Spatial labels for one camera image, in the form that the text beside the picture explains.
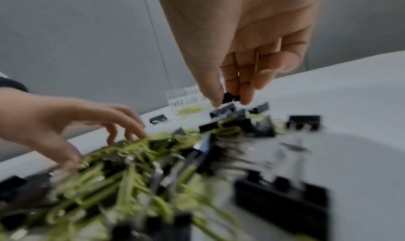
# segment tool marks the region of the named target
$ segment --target person's right hand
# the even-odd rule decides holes
[[[159,1],[201,92],[219,106],[219,69],[247,105],[277,72],[301,64],[321,0]]]
[[[108,144],[117,136],[116,124],[126,129],[128,140],[132,134],[146,137],[141,118],[126,106],[0,88],[0,138],[32,148],[68,170],[79,164],[80,152],[61,134],[78,122],[104,126]]]

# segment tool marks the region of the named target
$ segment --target white tabletop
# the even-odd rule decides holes
[[[258,93],[255,103],[268,101],[273,118],[290,114],[320,114],[326,130],[308,136],[314,155],[306,179],[326,186],[332,193],[333,240],[403,240],[405,228],[405,51],[312,70],[276,79]],[[142,115],[165,114],[162,108]],[[193,120],[195,125],[209,117]],[[173,129],[175,123],[148,125],[155,133]],[[70,139],[82,153],[105,145],[100,129]],[[269,158],[272,141],[256,145],[252,157]],[[0,179],[27,176],[52,162],[35,152],[0,163]],[[274,228],[241,210],[245,230],[271,240]]]

